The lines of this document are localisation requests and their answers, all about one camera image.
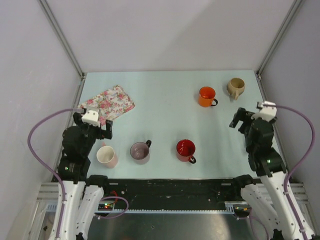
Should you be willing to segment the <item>lilac mug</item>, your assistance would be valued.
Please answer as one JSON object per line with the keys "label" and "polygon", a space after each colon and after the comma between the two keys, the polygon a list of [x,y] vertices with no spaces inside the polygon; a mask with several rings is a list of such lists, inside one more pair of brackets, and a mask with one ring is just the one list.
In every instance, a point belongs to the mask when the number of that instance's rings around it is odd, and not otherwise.
{"label": "lilac mug", "polygon": [[147,140],[146,142],[136,142],[131,146],[130,156],[137,164],[144,165],[149,161],[151,144],[152,141]]}

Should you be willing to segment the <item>orange mug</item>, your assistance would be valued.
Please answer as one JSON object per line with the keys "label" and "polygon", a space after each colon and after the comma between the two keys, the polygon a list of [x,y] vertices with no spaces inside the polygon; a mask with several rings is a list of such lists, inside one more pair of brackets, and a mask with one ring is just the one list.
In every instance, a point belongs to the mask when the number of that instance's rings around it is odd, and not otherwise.
{"label": "orange mug", "polygon": [[203,86],[199,90],[198,103],[202,107],[215,107],[218,105],[218,100],[216,99],[216,91],[209,86]]}

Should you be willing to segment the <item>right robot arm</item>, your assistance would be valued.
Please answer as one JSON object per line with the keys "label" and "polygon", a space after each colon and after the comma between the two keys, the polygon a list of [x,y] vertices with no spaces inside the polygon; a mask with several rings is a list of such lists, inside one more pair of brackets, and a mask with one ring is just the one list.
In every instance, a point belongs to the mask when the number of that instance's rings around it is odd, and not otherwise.
{"label": "right robot arm", "polygon": [[308,224],[295,199],[285,163],[273,148],[277,108],[263,102],[257,108],[258,112],[251,112],[240,107],[229,126],[235,128],[242,122],[238,130],[244,135],[250,168],[271,201],[267,201],[248,174],[233,179],[232,197],[245,200],[255,211],[269,240],[318,240],[320,236]]}

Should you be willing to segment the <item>red mug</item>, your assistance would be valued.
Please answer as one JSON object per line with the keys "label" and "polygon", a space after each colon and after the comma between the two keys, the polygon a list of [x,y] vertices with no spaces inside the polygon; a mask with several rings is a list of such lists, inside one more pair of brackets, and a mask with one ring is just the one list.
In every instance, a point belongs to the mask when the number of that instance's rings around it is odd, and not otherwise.
{"label": "red mug", "polygon": [[181,162],[189,162],[195,164],[197,162],[194,157],[196,151],[195,144],[189,139],[182,139],[176,145],[176,156]]}

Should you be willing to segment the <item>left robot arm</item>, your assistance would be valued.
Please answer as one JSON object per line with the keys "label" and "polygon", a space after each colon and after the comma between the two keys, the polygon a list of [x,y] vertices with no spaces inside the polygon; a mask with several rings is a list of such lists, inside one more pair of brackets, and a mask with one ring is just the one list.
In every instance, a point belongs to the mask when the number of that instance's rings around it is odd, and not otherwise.
{"label": "left robot arm", "polygon": [[58,204],[49,239],[86,240],[100,200],[111,194],[105,175],[87,176],[89,153],[96,140],[111,139],[112,121],[106,120],[101,128],[99,110],[85,109],[74,113],[75,125],[62,134],[62,157],[57,171]]}

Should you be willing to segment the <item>pink mug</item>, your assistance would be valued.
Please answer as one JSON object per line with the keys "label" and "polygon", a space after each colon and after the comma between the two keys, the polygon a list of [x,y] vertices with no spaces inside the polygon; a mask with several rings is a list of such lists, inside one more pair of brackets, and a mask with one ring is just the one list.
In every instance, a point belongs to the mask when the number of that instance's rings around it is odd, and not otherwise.
{"label": "pink mug", "polygon": [[118,157],[111,146],[102,143],[100,149],[96,153],[96,158],[99,163],[109,169],[113,169],[118,164]]}

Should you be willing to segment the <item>beige mug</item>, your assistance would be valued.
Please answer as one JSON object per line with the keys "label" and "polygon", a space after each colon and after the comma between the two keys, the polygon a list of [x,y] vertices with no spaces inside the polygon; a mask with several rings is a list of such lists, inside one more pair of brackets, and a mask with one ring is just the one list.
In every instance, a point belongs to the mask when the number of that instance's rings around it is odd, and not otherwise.
{"label": "beige mug", "polygon": [[227,92],[234,99],[237,100],[239,96],[245,91],[245,82],[241,78],[232,78],[227,86]]}

